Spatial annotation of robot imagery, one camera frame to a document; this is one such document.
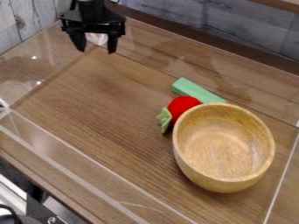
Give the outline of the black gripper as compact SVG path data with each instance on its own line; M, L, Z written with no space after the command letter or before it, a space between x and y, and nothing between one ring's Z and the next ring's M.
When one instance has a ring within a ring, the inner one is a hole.
M106 51L117 49L117 37L125 34L126 18L105 6L105 0L70 0L69 9L60 14L61 30L81 52L85 51L84 32L106 34Z

